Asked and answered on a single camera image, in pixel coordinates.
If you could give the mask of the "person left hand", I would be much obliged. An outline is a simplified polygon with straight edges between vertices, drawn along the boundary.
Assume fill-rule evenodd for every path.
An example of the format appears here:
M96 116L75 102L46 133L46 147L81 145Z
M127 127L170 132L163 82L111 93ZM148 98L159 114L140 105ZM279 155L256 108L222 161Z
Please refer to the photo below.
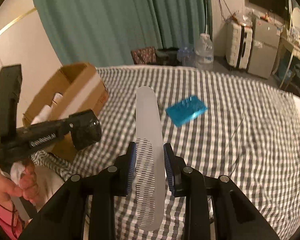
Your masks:
M34 163L30 159L25 159L22 164L25 170L19 180L21 187L0 173L0 205L8 211L13 210L11 196L23 197L33 205L41 201Z

